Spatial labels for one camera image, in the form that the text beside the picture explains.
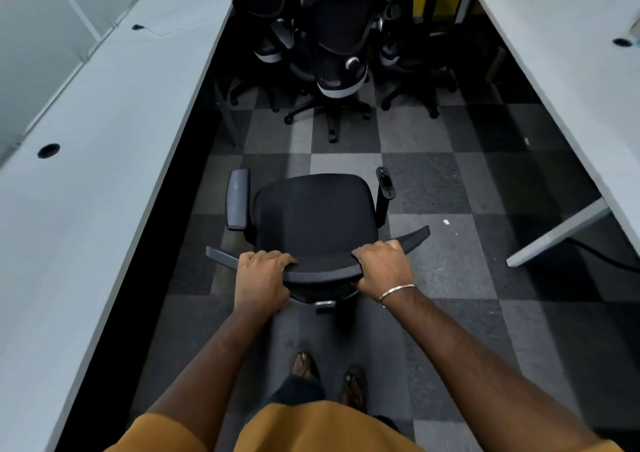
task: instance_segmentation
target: person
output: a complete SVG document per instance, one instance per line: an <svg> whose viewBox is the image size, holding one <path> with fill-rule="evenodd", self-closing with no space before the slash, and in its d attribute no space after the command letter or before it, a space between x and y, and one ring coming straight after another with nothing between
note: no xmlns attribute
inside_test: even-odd
<svg viewBox="0 0 640 452"><path fill-rule="evenodd" d="M418 343L485 451L620 452L421 294L396 240L364 245L353 255L363 271L356 287L381 300ZM232 314L109 452L213 450L245 352L289 299L282 271L292 262L291 255L277 251L241 255ZM420 450L393 422L365 414L361 371L348 370L341 403L336 403L324 399L307 352L296 354L291 369L268 404L245 424L236 452Z"/></svg>

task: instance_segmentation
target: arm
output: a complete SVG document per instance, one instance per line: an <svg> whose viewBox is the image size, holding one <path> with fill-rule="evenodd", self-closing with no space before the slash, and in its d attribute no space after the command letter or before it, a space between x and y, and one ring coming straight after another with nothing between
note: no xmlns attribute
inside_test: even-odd
<svg viewBox="0 0 640 452"><path fill-rule="evenodd" d="M295 260L263 250L240 255L234 311L149 408L185 426L213 450L244 354L267 319L289 300L282 270Z"/></svg>
<svg viewBox="0 0 640 452"><path fill-rule="evenodd" d="M413 283L396 240L353 251L364 271L358 289L375 300ZM436 368L471 431L490 452L576 451L598 442L569 410L479 343L415 287L389 294L385 306Z"/></svg>

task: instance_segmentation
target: desk leg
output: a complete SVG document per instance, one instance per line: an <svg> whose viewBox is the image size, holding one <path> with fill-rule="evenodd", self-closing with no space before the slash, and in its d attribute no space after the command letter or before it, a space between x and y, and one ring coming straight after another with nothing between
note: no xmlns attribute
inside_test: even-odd
<svg viewBox="0 0 640 452"><path fill-rule="evenodd" d="M236 148L240 147L240 133L234 124L234 120L231 118L231 110L229 110L227 106L227 102L225 98L222 96L222 92L220 91L220 87L217 82L213 82L213 87L215 91L216 97L216 105L218 106L218 110L220 110L220 114L222 115L222 120L225 122L227 126L227 133L229 134L229 139L233 142Z"/></svg>
<svg viewBox="0 0 640 452"><path fill-rule="evenodd" d="M591 223L598 221L609 213L611 213L611 210L604 199L598 199L582 211L574 214L568 220L560 223L553 230L545 233L536 241L533 241L519 252L510 256L507 259L507 266L514 267L528 262L536 255L541 254L548 248L556 245L556 243L560 243L565 238L569 238L572 234L575 234L582 228L588 227Z"/></svg>
<svg viewBox="0 0 640 452"><path fill-rule="evenodd" d="M458 4L458 11L456 13L456 24L460 24L465 20L474 1L475 0L460 0L460 4Z"/></svg>

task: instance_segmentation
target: white desk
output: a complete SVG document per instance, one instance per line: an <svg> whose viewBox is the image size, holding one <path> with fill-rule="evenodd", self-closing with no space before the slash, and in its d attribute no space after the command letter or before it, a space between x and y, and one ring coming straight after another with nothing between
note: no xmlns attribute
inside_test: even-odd
<svg viewBox="0 0 640 452"><path fill-rule="evenodd" d="M140 0L0 171L0 450L55 448L231 1L163 39L131 25L197 1Z"/></svg>
<svg viewBox="0 0 640 452"><path fill-rule="evenodd" d="M533 258L612 211L640 253L640 50L619 48L640 0L479 0L602 194L510 257Z"/></svg>

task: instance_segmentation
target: orange shirt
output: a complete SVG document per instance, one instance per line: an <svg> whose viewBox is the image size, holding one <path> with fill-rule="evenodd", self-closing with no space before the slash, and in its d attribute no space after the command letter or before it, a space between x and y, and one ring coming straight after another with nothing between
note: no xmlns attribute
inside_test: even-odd
<svg viewBox="0 0 640 452"><path fill-rule="evenodd" d="M234 452L419 452L422 449L379 420L333 401L297 407L267 405L244 426ZM194 434L167 417L140 416L108 452L206 452ZM601 442L583 452L621 452Z"/></svg>

